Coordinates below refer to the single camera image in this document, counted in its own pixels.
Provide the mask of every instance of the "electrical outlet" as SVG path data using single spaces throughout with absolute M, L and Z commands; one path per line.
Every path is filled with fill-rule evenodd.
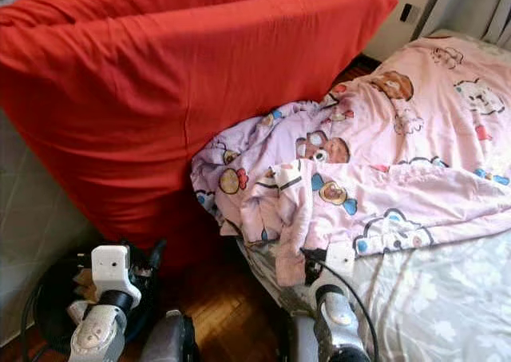
M 406 22 L 407 24 L 414 24 L 418 20 L 418 16 L 421 13 L 421 8 L 418 6 L 409 4 L 408 2 L 402 9 L 401 17 L 399 21 Z

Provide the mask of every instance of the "bedding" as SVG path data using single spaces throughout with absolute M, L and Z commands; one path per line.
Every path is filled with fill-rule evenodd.
M 322 103 L 224 131 L 193 159 L 192 183 L 222 233 L 279 239 L 281 284 L 305 281 L 301 248 L 343 242 L 361 257 L 500 233 L 511 229 L 509 81 L 470 43 L 424 38 Z
M 345 126 L 339 130 L 339 138 L 343 139 L 348 149 L 352 146 L 360 148 L 338 150 L 334 156 L 331 156 L 333 152 L 327 149 L 327 158 L 341 158 L 342 161 L 347 159 L 346 153 L 349 153 L 349 166 L 377 164 L 375 170 L 380 172 L 394 168 L 399 163 L 406 167 L 411 164 L 421 171 L 450 169 L 472 180 L 473 176 L 480 177 L 485 185 L 492 184 L 503 193 L 508 193 L 511 163 L 506 148 L 509 144 L 509 55 L 493 46 L 458 35 L 456 38 L 448 37 L 448 34 L 443 32 L 433 36 L 438 38 L 425 38 L 410 43 L 384 62 L 374 74 L 334 88 L 318 105 L 306 102 L 286 105 L 271 113 L 271 116 L 242 124 L 255 126 L 251 131 L 254 133 L 261 124 L 267 124 L 271 120 L 272 123 L 286 121 L 282 116 L 285 117 L 288 109 L 294 108 L 297 113 L 307 110 L 321 113 L 324 110 L 329 113 L 328 117 L 323 120 L 323 116 L 318 117 L 319 124 L 328 124 L 329 121 L 325 120 L 329 118 L 337 120 L 336 123 L 343 122 Z M 404 73 L 405 68 L 408 69 L 407 77 L 415 85 L 413 89 L 406 86 L 406 80 L 400 80 L 395 74 L 388 75 L 390 84 L 378 79 L 379 75 L 392 71 L 401 73 L 402 70 Z M 395 93 L 396 84 L 402 88 L 399 93 Z M 461 91 L 456 89 L 456 84 L 461 84 Z M 384 93 L 385 85 L 389 87 L 387 92 L 390 97 L 382 98 L 380 96 Z M 390 99 L 393 96 L 394 99 L 400 97 L 400 101 L 392 102 Z M 387 105 L 388 109 L 398 112 L 399 106 L 396 107 L 395 104 L 408 99 L 413 101 L 414 107 L 410 113 L 422 120 L 416 125 L 413 121 L 411 124 L 401 124 L 398 120 L 399 113 L 379 113 L 378 118 L 369 120 L 370 123 L 353 126 L 355 118 L 361 114 L 352 107 L 360 105 L 352 102 L 357 97 L 370 103 L 371 112 L 374 107 L 378 108 L 379 104 Z M 430 124 L 438 120 L 440 124 Z M 349 122 L 352 122 L 352 126 L 346 125 Z M 421 126 L 421 129 L 414 129 L 415 126 Z M 304 131 L 311 130 L 308 128 L 309 126 L 304 127 Z M 368 132 L 378 136 L 378 133 L 385 129 L 392 129 L 396 136 L 406 139 L 400 141 L 400 145 L 394 142 L 394 146 L 382 139 L 368 142 L 356 139 L 357 132 L 362 137 L 366 137 Z M 331 134 L 331 129 L 327 129 L 327 133 Z M 327 133 L 325 137 L 315 139 L 316 143 L 323 144 L 323 149 L 324 144 L 329 141 Z M 418 138 L 420 134 L 426 135 L 428 140 Z M 232 142 L 238 142 L 239 146 L 231 149 L 226 143 L 229 138 Z M 292 144 L 293 138 L 295 137 L 292 136 L 286 141 L 285 137 L 279 137 L 279 140 L 286 145 Z M 303 138 L 306 145 L 300 149 L 298 157 L 305 153 L 324 155 L 321 149 L 311 142 L 310 137 L 307 137 L 307 133 L 299 138 Z M 223 215 L 224 212 L 229 214 L 236 211 L 236 206 L 240 207 L 245 201 L 241 196 L 237 196 L 236 200 L 236 194 L 228 195 L 224 199 L 217 196 L 223 193 L 220 188 L 223 172 L 229 167 L 235 169 L 237 164 L 234 161 L 242 161 L 245 153 L 242 150 L 244 142 L 247 142 L 247 139 L 242 134 L 238 133 L 237 137 L 234 137 L 226 131 L 196 157 L 192 180 L 194 185 L 204 188 L 196 189 L 197 197 L 202 205 L 216 215 L 222 224 L 223 234 L 239 235 L 240 248 L 252 271 L 279 304 L 290 312 L 310 309 L 306 286 L 298 284 L 283 287 L 277 281 L 275 264 L 281 252 L 281 244 L 276 239 L 264 241 L 261 238 L 257 242 L 250 241 L 243 226 L 237 226 L 236 221 Z M 249 148 L 248 151 L 253 149 L 250 145 L 246 147 Z M 263 147 L 275 158 L 282 156 L 277 158 L 275 163 L 292 162 L 296 158 L 297 153 L 291 156 L 282 155 L 278 145 L 272 148 L 264 142 Z M 407 153 L 407 150 L 412 152 L 411 156 L 401 157 L 400 154 Z M 385 162 L 386 158 L 392 157 L 389 151 L 394 154 L 393 161 Z M 224 153 L 224 162 L 212 160 L 221 153 Z M 254 158 L 260 159 L 264 156 L 250 157 L 252 163 Z M 239 192 L 253 192 L 255 189 L 251 188 L 251 176 L 259 181 L 259 177 L 267 171 L 265 166 L 273 166 L 275 163 L 269 161 L 260 164 L 258 169 L 256 166 L 255 175 L 251 173 L 252 168 L 244 168 L 244 172 L 237 174 Z M 430 201 L 432 207 L 437 203 L 434 199 Z M 261 210 L 265 209 L 274 211 L 275 207 L 261 207 Z M 235 215 L 234 218 L 240 219 L 237 221 L 239 224 L 243 223 L 240 215 Z M 504 221 L 505 225 L 510 224 L 509 219 Z M 492 219 L 488 219 L 487 223 L 492 225 Z M 480 225 L 474 227 L 468 234 L 477 235 L 480 229 Z M 475 361 L 511 358 L 511 324 L 508 321 L 511 313 L 511 280 L 508 273 L 511 267 L 511 231 L 502 231 L 503 233 L 495 232 L 498 234 L 472 241 L 421 247 L 413 251 L 385 252 L 383 255 L 359 257 L 355 261 L 350 281 L 362 295 L 377 324 L 381 357 L 384 360 Z M 369 344 L 370 334 L 364 321 L 361 321 L 361 331 L 366 344 Z

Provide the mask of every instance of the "gray wall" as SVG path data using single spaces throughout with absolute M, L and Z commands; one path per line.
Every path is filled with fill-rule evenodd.
M 0 345 L 46 268 L 95 235 L 0 110 Z

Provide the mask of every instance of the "wooden floor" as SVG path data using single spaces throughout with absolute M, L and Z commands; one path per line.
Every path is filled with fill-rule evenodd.
M 335 83 L 369 74 L 374 63 L 355 60 Z M 278 348 L 279 308 L 250 273 L 232 239 L 214 259 L 162 281 L 159 313 L 178 308 L 191 316 L 202 360 L 206 362 L 275 361 Z M 29 331 L 31 356 L 44 344 L 35 329 Z M 144 336 L 128 344 L 122 362 L 138 360 Z M 19 342 L 0 350 L 0 361 L 21 362 Z M 47 352 L 39 361 L 64 362 L 65 356 Z

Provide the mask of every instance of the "curtain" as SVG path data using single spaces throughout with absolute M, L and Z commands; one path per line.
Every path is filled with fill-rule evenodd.
M 511 0 L 430 0 L 416 37 L 438 29 L 468 34 L 511 50 Z

